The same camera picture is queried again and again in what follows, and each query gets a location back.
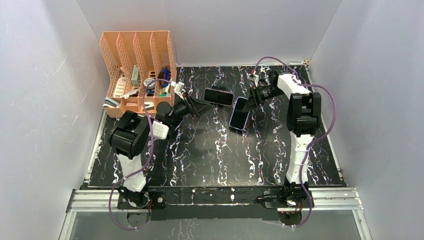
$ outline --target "gray wall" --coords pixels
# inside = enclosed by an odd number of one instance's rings
[[[94,34],[171,30],[183,66],[311,59],[341,0],[77,0]]]
[[[0,3],[0,239],[58,239],[109,85],[76,1]]]
[[[313,81],[336,95],[330,135],[376,240],[424,238],[423,66],[418,0],[343,0],[311,60]]]

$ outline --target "marble pattern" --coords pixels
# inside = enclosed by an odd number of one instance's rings
[[[301,79],[308,79],[303,65],[294,66]],[[178,79],[193,97],[203,99],[205,88],[226,86],[235,97],[249,97],[253,82],[247,79],[252,66],[181,67]],[[261,78],[281,66],[262,66]],[[145,171],[149,186],[272,186],[281,185],[288,169],[290,134],[286,127],[289,100],[270,99],[251,111],[248,127],[228,126],[233,106],[216,106],[201,118],[184,117],[173,139],[156,140],[151,164]],[[122,178],[116,155],[107,136],[117,120],[107,117],[91,173],[89,187],[110,188]],[[321,127],[317,136],[324,133]],[[149,157],[150,142],[142,159]],[[308,181],[311,185],[340,185],[342,182],[327,139],[310,151]]]

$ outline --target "cable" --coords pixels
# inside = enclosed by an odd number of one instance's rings
[[[128,174],[128,175],[126,175],[126,176],[124,176],[121,180],[119,180],[118,182],[116,182],[114,185],[113,185],[113,187],[112,187],[112,190],[110,191],[110,195],[109,195],[109,204],[108,204],[108,208],[109,208],[109,214],[110,214],[110,216],[112,217],[112,220],[113,220],[113,222],[115,222],[115,224],[116,225],[118,225],[118,227],[120,227],[120,228],[122,228],[122,229],[125,229],[125,230],[137,230],[137,229],[140,229],[140,228],[142,228],[142,227],[144,227],[144,225],[146,225],[146,224],[148,224],[149,222],[150,222],[150,220],[148,221],[148,222],[145,222],[145,223],[143,223],[143,224],[141,224],[140,226],[137,226],[137,227],[126,227],[126,226],[123,226],[123,225],[121,225],[116,219],[115,219],[115,217],[114,217],[114,215],[113,215],[113,213],[112,213],[112,207],[111,207],[111,204],[112,204],[112,195],[114,194],[114,190],[115,190],[115,188],[117,187],[117,185],[118,184],[120,184],[120,183],[124,183],[124,181],[125,181],[125,179],[127,179],[127,178],[130,178],[130,177],[132,177],[132,176],[134,176],[134,175],[136,175],[136,174],[138,174],[138,173],[140,173],[140,172],[142,172],[142,171],[144,171],[146,168],[147,168],[147,166],[150,164],[150,161],[152,160],[152,156],[153,156],[153,145],[154,145],[154,142],[155,142],[155,138],[153,137],[153,126],[152,126],[152,121],[151,121],[151,116],[150,116],[150,113],[147,111],[147,109],[146,109],[146,106],[144,105],[144,102],[145,102],[145,96],[146,96],[146,94],[147,94],[147,90],[148,90],[148,87],[152,84],[152,83],[154,83],[154,82],[159,82],[159,81],[164,81],[164,82],[167,82],[167,83],[171,83],[171,81],[168,81],[168,80],[165,80],[165,79],[155,79],[155,80],[153,80],[153,81],[151,81],[145,88],[144,88],[144,92],[143,92],[143,97],[142,97],[142,102],[143,102],[143,110],[144,110],[144,112],[145,112],[145,114],[146,114],[146,117],[148,118],[147,119],[147,122],[148,122],[148,127],[150,128],[150,142],[151,142],[151,145],[150,145],[150,152],[149,152],[149,155],[148,155],[148,159],[147,159],[147,162],[144,164],[144,166],[142,167],[142,168],[140,168],[139,170],[137,170],[137,171],[135,171],[135,172],[133,172],[133,173],[130,173],[130,174]]]
[[[305,162],[306,162],[306,160],[308,159],[308,156],[309,156],[309,150],[311,149],[311,146],[313,145],[313,144],[315,144],[316,142],[318,142],[318,141],[321,141],[321,140],[323,140],[324,138],[326,138],[327,137],[327,135],[331,132],[331,130],[333,129],[333,127],[334,127],[334,123],[336,122],[336,117],[337,117],[337,104],[336,104],[336,98],[334,97],[334,95],[326,88],[326,87],[324,87],[324,86],[321,86],[321,85],[317,85],[317,84],[299,84],[300,86],[304,86],[304,87],[315,87],[315,88],[320,88],[320,89],[322,89],[322,90],[324,90],[324,91],[326,91],[327,92],[327,94],[330,96],[330,98],[331,98],[331,101],[332,101],[332,107],[333,107],[333,115],[332,115],[332,120],[331,120],[331,124],[330,124],[330,127],[327,129],[327,131],[321,136],[321,137],[319,137],[319,138],[317,138],[317,139],[315,139],[315,140],[313,140],[313,141],[311,141],[307,146],[306,146],[306,154],[305,154],[305,156],[304,156],[304,158],[303,158],[303,160],[302,160],[302,163],[300,164],[300,174],[299,174],[299,179],[300,179],[300,184],[301,184],[301,186],[302,186],[302,189],[304,190],[304,192],[306,193],[306,196],[307,196],[307,198],[309,199],[309,212],[307,213],[307,216],[306,216],[306,218],[301,222],[301,223],[299,223],[299,224],[297,224],[296,225],[296,227],[300,227],[300,226],[302,226],[303,224],[305,224],[307,221],[308,221],[308,219],[309,219],[309,217],[311,216],[311,213],[312,213],[312,198],[311,198],[311,195],[309,194],[309,192],[308,192],[308,190],[306,189],[306,187],[305,187],[305,184],[304,184],[304,181],[302,180],[302,170],[303,170],[303,168],[304,168],[304,164],[305,164]]]
[[[253,70],[252,70],[251,74],[255,74],[255,72],[256,72],[256,68],[258,67],[259,63],[261,63],[261,61],[262,61],[262,60],[264,60],[264,59],[274,59],[274,60],[276,60],[276,61],[280,62],[282,65],[284,65],[284,66],[285,66],[288,70],[290,70],[290,72],[291,72],[292,74],[295,74],[295,73],[296,73],[296,71],[295,71],[293,68],[291,68],[289,65],[285,64],[285,63],[284,63],[283,61],[281,61],[280,59],[278,59],[278,58],[276,58],[276,57],[273,57],[273,56],[264,56],[264,57],[262,57],[261,59],[259,59],[259,61],[257,61],[257,63],[256,63],[256,65],[254,66],[254,68],[253,68]]]

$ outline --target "purple cable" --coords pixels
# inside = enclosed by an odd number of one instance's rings
[[[300,227],[300,226],[302,226],[303,224],[305,224],[307,221],[308,221],[308,219],[309,219],[309,217],[311,216],[311,213],[312,213],[312,198],[311,198],[311,195],[309,194],[309,192],[307,191],[307,189],[306,189],[306,187],[305,187],[305,185],[304,185],[304,181],[302,180],[302,170],[303,170],[303,168],[304,168],[304,164],[305,164],[305,162],[306,162],[306,160],[308,159],[308,156],[309,156],[309,150],[310,150],[310,148],[311,148],[311,146],[313,145],[313,144],[315,144],[316,142],[318,142],[318,141],[321,141],[321,140],[323,140],[324,138],[326,138],[327,137],[327,135],[331,132],[331,130],[333,129],[333,127],[334,127],[334,123],[336,122],[336,117],[337,117],[337,104],[336,104],[336,98],[334,97],[334,95],[326,88],[326,87],[324,87],[324,86],[321,86],[321,85],[317,85],[317,84],[299,84],[300,86],[304,86],[304,87],[315,87],[315,88],[320,88],[320,89],[323,89],[324,91],[326,91],[327,92],[327,94],[330,96],[330,98],[331,98],[331,101],[332,101],[332,106],[333,106],[333,115],[332,115],[332,120],[331,120],[331,124],[330,124],[330,127],[327,129],[327,131],[321,136],[321,137],[319,137],[319,138],[317,138],[317,139],[315,139],[315,140],[313,140],[313,141],[311,141],[307,146],[306,146],[306,154],[305,154],[305,157],[303,158],[303,160],[302,160],[302,163],[301,163],[301,165],[300,165],[300,175],[299,175],[299,179],[300,179],[300,184],[301,184],[301,186],[302,186],[302,189],[304,190],[304,192],[306,193],[306,195],[307,195],[307,198],[309,199],[309,212],[307,213],[307,216],[306,216],[306,218],[301,222],[301,223],[299,223],[298,225],[296,225],[296,227]]]
[[[114,215],[113,215],[113,213],[112,213],[112,207],[111,207],[111,204],[112,204],[112,195],[114,194],[114,190],[115,190],[115,188],[117,187],[117,185],[118,184],[120,184],[120,183],[123,183],[124,182],[124,180],[125,179],[127,179],[127,178],[129,178],[129,177],[132,177],[132,176],[134,176],[134,175],[136,175],[136,174],[138,174],[138,173],[140,173],[140,172],[142,172],[142,171],[144,171],[146,168],[147,168],[147,166],[150,164],[150,161],[152,160],[152,156],[153,156],[153,143],[155,142],[155,138],[153,137],[153,126],[152,126],[152,121],[151,121],[151,116],[150,116],[150,113],[147,111],[147,109],[146,109],[146,106],[144,105],[144,102],[145,102],[145,96],[146,96],[146,94],[147,94],[147,89],[148,89],[148,87],[152,84],[152,83],[154,83],[154,82],[158,82],[158,81],[164,81],[164,82],[167,82],[167,83],[171,83],[170,81],[168,81],[168,80],[165,80],[165,79],[155,79],[155,80],[153,80],[153,81],[151,81],[145,88],[144,88],[144,92],[143,92],[143,97],[142,97],[142,101],[143,101],[143,110],[144,110],[144,112],[146,113],[146,117],[148,118],[147,119],[147,122],[148,122],[148,127],[150,128],[150,141],[151,141],[151,145],[150,145],[150,152],[149,152],[149,155],[148,155],[148,159],[147,159],[147,162],[144,164],[144,166],[141,168],[141,169],[139,169],[139,170],[137,170],[137,171],[135,171],[135,172],[133,172],[133,173],[130,173],[130,174],[128,174],[128,175],[126,175],[126,176],[124,176],[121,180],[119,180],[118,182],[116,182],[114,185],[113,185],[113,187],[112,187],[112,191],[110,191],[110,195],[109,195],[109,204],[108,204],[108,208],[109,208],[109,214],[110,214],[110,216],[112,217],[112,220],[115,222],[115,224],[116,225],[118,225],[118,227],[120,227],[120,228],[122,228],[122,229],[125,229],[125,230],[137,230],[137,229],[140,229],[140,228],[142,228],[142,227],[144,227],[144,225],[146,225],[146,224],[148,224],[149,222],[150,222],[150,220],[148,221],[148,222],[145,222],[145,223],[143,223],[143,224],[141,224],[140,226],[137,226],[137,227],[126,227],[126,226],[123,226],[123,225],[121,225],[116,219],[115,219],[115,217],[114,217]]]
[[[280,59],[273,57],[273,56],[264,56],[261,59],[259,59],[259,61],[257,61],[256,65],[254,66],[253,70],[252,70],[252,74],[256,71],[256,68],[258,67],[259,63],[261,63],[262,60],[264,59],[274,59],[278,62],[280,62],[282,65],[284,65],[286,68],[288,68],[288,70],[290,70],[290,72],[292,74],[295,74],[295,70],[293,70],[293,68],[291,68],[289,65],[285,64],[283,61],[281,61]]]

